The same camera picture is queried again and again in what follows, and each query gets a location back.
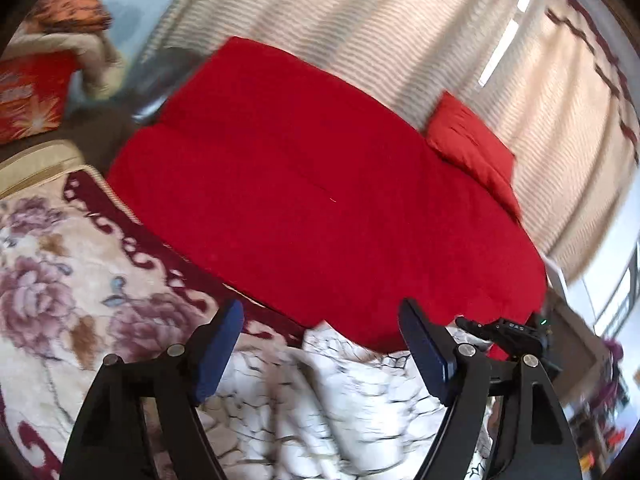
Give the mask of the red quilt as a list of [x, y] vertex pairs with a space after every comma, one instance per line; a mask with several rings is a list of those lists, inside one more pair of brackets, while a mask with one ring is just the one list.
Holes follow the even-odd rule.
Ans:
[[525, 322], [547, 280], [513, 214], [399, 116], [282, 50], [229, 39], [108, 170], [153, 233], [301, 326], [404, 348], [434, 323]]

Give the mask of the floral maroon beige blanket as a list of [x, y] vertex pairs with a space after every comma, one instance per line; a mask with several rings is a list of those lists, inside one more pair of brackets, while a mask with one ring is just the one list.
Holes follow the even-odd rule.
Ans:
[[58, 478], [104, 356], [158, 356], [235, 296], [64, 150], [1, 166], [1, 453], [22, 479]]

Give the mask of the red printed box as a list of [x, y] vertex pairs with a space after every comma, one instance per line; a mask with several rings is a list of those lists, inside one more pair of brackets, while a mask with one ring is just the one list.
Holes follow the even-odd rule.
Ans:
[[62, 122], [70, 78], [79, 70], [70, 52], [1, 62], [0, 143], [46, 133]]

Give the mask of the beige dotted curtain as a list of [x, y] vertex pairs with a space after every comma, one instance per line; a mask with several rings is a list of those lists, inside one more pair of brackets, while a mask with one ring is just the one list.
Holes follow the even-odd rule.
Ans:
[[622, 63], [577, 0], [174, 0], [142, 58], [240, 36], [288, 51], [422, 127], [444, 92], [515, 154], [536, 246], [587, 269], [638, 165]]

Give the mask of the orange black patterned cloth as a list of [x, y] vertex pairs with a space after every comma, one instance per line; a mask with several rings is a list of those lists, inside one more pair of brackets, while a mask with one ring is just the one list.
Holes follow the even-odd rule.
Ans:
[[24, 21], [30, 34], [94, 34], [112, 24], [101, 0], [38, 0]]

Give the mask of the white black-patterned coat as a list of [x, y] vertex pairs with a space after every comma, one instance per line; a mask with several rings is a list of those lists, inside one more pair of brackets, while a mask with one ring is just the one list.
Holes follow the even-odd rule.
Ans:
[[445, 414], [409, 352], [373, 352], [328, 323], [298, 348], [241, 335], [198, 410], [230, 479], [411, 479]]

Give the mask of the red pillow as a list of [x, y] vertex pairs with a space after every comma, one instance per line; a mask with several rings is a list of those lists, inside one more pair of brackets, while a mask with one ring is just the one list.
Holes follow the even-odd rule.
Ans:
[[512, 186], [516, 158], [469, 107], [445, 91], [426, 125], [425, 139], [442, 159], [488, 191], [516, 222], [522, 221]]

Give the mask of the beige jacket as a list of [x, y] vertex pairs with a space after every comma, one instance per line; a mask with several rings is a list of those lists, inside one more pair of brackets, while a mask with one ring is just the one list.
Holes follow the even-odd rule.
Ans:
[[17, 32], [4, 49], [2, 61], [26, 55], [68, 53], [82, 73], [82, 88], [89, 98], [114, 96], [126, 75], [126, 60], [104, 32], [95, 34], [26, 34]]

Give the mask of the brown wooden headboard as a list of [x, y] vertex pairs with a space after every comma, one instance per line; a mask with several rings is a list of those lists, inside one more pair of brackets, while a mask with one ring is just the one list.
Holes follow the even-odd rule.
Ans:
[[552, 384], [563, 405], [582, 403], [599, 388], [611, 353], [567, 303], [567, 286], [560, 267], [545, 255], [541, 258], [548, 280], [542, 313], [550, 321], [552, 360], [562, 368]]

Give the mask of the dark leather sofa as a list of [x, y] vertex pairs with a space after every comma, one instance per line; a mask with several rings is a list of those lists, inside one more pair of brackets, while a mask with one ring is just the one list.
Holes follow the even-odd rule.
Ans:
[[130, 70], [114, 96], [82, 106], [76, 145], [85, 162], [101, 172], [110, 168], [130, 136], [155, 122], [168, 99], [207, 59], [189, 49], [159, 50]]

